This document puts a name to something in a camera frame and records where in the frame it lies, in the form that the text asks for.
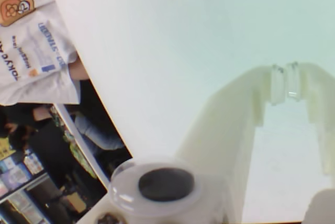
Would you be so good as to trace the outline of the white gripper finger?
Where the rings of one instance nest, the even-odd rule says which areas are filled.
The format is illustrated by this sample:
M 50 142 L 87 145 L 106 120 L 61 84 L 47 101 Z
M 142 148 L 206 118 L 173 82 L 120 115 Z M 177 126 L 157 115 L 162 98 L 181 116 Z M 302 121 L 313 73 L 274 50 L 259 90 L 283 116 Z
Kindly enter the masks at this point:
M 334 181 L 334 76 L 315 64 L 289 63 L 286 94 L 306 102 L 308 120 L 317 131 L 323 172 Z
M 254 135 L 263 125 L 268 103 L 284 101 L 285 70 L 278 66 L 251 69 L 215 92 L 187 132 L 176 157 L 203 180 L 197 223 L 207 207 L 216 223 L 242 221 Z

